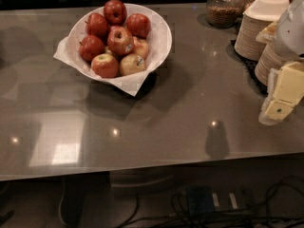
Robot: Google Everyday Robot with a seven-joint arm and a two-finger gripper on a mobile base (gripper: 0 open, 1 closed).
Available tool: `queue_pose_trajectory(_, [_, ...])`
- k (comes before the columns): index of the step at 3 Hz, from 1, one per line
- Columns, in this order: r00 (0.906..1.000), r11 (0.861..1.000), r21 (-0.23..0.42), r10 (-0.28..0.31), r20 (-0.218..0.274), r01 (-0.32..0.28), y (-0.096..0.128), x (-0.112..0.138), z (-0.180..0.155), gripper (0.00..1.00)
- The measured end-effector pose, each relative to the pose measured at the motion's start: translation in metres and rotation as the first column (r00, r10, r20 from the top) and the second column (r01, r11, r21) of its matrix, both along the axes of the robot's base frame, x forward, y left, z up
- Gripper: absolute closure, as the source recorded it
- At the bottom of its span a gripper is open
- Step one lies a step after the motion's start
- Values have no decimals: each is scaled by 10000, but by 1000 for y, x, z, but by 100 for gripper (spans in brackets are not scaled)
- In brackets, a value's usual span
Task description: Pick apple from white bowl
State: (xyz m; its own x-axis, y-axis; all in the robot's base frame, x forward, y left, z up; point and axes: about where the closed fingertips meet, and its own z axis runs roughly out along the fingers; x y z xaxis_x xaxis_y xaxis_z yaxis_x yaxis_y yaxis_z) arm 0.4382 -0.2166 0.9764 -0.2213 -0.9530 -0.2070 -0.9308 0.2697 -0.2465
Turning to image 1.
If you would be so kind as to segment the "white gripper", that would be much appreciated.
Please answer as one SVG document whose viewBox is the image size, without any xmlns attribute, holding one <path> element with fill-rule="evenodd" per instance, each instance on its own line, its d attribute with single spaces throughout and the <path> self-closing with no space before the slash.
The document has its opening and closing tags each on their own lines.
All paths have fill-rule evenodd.
<svg viewBox="0 0 304 228">
<path fill-rule="evenodd" d="M 271 126 L 287 118 L 304 97 L 304 64 L 292 62 L 280 71 L 272 68 L 267 93 L 258 120 Z"/>
</svg>

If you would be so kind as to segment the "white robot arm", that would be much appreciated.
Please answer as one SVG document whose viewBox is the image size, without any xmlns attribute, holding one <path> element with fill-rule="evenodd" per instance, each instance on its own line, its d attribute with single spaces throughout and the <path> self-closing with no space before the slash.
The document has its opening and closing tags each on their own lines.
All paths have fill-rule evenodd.
<svg viewBox="0 0 304 228">
<path fill-rule="evenodd" d="M 283 122 L 304 97 L 304 0 L 294 0 L 282 13 L 274 45 L 286 64 L 270 70 L 268 96 L 258 118 L 265 125 Z"/>
</svg>

